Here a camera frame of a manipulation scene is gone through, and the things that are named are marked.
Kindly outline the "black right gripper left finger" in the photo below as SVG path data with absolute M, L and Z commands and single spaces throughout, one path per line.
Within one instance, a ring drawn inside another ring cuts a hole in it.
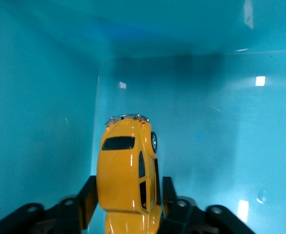
M 45 209 L 25 204 L 0 220 L 0 234 L 80 234 L 88 228 L 98 203 L 96 176 L 88 178 L 77 195 Z

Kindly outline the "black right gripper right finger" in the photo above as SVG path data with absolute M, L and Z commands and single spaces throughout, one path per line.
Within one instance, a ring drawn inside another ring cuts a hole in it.
M 208 206 L 201 210 L 194 199 L 176 194 L 171 177 L 163 177 L 164 218 L 162 234 L 252 234 L 227 207 Z

